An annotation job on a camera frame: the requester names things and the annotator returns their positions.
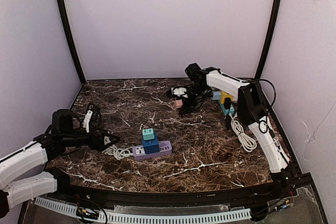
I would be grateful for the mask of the pink charger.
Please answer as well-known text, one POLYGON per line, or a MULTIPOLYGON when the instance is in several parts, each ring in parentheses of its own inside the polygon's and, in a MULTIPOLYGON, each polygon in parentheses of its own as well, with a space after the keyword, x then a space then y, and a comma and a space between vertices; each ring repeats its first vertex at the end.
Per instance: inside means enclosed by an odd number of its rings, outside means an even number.
POLYGON ((175 105, 177 109, 180 109, 183 106, 183 100, 182 99, 175 100, 175 105))

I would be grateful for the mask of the light blue charger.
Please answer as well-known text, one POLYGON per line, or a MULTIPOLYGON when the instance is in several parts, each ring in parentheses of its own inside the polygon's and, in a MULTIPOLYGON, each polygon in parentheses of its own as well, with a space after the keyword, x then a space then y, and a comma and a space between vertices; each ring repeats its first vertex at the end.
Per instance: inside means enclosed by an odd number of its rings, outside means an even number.
POLYGON ((212 92, 212 100, 218 101, 221 99, 221 92, 220 91, 214 91, 212 92))

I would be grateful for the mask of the small teal plug adapter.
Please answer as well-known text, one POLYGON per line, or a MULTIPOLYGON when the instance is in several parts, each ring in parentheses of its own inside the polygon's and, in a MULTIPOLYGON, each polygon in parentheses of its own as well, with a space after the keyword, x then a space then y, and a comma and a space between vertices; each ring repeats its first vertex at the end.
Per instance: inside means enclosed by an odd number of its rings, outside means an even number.
POLYGON ((155 139, 155 132, 152 128, 142 130, 143 141, 153 141, 155 139))

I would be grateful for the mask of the yellow cube socket adapter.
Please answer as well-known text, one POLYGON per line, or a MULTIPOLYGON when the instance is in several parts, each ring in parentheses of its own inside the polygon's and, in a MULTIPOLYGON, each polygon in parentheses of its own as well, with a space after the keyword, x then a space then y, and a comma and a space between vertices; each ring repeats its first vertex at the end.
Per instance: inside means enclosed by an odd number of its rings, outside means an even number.
POLYGON ((233 96, 232 95, 230 95, 230 94, 228 94, 228 93, 226 93, 226 92, 224 92, 224 91, 220 91, 221 93, 221 95, 220 95, 220 103, 221 104, 224 104, 226 101, 230 101, 230 102, 232 102, 233 101, 233 96))

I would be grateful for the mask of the black power adapter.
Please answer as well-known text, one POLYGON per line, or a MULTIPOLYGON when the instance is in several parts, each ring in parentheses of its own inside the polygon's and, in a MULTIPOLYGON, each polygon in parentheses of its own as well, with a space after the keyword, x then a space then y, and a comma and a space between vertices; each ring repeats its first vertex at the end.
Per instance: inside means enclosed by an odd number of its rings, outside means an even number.
POLYGON ((232 103, 231 98, 225 98, 223 106, 225 109, 229 110, 233 106, 232 103))

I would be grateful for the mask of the dark blue cube adapter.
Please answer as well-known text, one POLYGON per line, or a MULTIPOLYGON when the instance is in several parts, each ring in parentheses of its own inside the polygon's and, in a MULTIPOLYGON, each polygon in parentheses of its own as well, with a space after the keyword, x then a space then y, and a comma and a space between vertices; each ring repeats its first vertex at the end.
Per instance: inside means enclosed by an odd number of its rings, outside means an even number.
POLYGON ((153 141, 143 141, 142 146, 146 154, 158 153, 160 151, 158 136, 155 133, 155 139, 153 141))

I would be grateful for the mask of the teal power strip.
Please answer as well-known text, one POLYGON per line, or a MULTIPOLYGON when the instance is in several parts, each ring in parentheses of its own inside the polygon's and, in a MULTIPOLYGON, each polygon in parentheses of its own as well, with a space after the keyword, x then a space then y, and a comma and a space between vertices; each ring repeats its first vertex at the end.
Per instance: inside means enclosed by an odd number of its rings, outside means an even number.
POLYGON ((219 102, 219 105, 220 105, 221 110, 222 110, 222 112, 225 116, 228 116, 228 115, 234 116, 235 109, 234 109, 232 104, 230 105, 230 108, 228 108, 228 109, 223 104, 221 104, 220 102, 219 102))

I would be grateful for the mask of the purple power strip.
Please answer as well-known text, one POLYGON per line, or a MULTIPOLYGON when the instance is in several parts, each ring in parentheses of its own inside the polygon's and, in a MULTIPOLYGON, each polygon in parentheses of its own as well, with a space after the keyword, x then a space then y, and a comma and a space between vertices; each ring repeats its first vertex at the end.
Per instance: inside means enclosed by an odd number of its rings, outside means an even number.
POLYGON ((142 145, 139 145, 132 148, 132 154, 136 161, 169 155, 171 153, 172 145, 170 141, 159 141, 157 145, 149 147, 143 147, 142 145))

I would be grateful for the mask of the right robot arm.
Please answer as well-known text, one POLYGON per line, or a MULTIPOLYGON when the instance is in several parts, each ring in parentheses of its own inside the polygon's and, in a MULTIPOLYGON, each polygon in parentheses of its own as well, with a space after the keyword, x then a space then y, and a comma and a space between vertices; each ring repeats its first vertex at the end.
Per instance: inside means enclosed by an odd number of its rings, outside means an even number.
POLYGON ((202 69, 196 63, 188 65, 185 73, 192 83, 185 87, 183 93, 174 95, 181 105, 179 114, 197 111, 197 106, 207 96, 206 92, 213 88, 231 95, 237 102, 238 120, 253 133, 267 158, 273 181, 271 194, 279 197, 290 190, 294 185, 295 168, 271 127, 269 107, 266 105, 260 81, 244 81, 224 74, 218 68, 202 69))

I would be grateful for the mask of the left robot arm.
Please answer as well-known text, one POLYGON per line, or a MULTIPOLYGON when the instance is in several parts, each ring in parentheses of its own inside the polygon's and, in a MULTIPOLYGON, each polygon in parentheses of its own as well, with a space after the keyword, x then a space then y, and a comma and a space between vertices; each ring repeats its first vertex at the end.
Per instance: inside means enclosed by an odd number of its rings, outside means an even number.
POLYGON ((84 127, 74 128, 76 118, 70 109, 57 110, 45 133, 1 158, 1 217, 25 201, 66 191, 70 183, 69 175, 58 168, 50 168, 24 179, 19 179, 21 175, 61 156, 69 147, 87 146, 102 152, 120 141, 120 137, 107 130, 92 126, 89 119, 85 119, 84 127))

